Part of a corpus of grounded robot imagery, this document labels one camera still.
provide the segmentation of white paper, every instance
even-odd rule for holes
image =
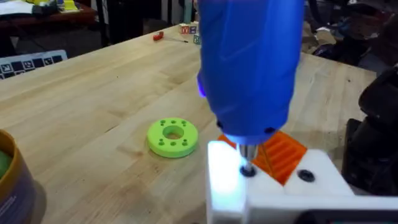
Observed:
[[[0,16],[10,14],[32,14],[33,4],[21,0],[0,3]]]

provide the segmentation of orange slotted block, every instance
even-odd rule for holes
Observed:
[[[236,144],[225,135],[221,135],[218,140],[236,147]],[[284,185],[306,151],[307,148],[298,141],[282,131],[278,131],[267,142],[259,146],[258,155],[253,163]]]

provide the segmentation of red screwdriver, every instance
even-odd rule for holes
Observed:
[[[174,40],[174,41],[179,41],[179,42],[188,43],[187,40],[178,40],[178,39],[174,39],[174,38],[171,38],[171,37],[165,37],[163,31],[160,31],[158,34],[155,34],[155,35],[154,35],[154,41],[158,41],[158,40],[161,40],[161,39],[165,39],[165,40]]]

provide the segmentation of green 3d printed ring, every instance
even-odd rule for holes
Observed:
[[[164,118],[156,121],[147,133],[149,147],[156,154],[179,158],[195,150],[198,130],[189,121],[181,118]]]

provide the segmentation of gold tape roll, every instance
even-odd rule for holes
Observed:
[[[0,223],[26,224],[30,220],[35,189],[14,139],[0,130],[0,150],[12,157],[11,165],[0,180]]]

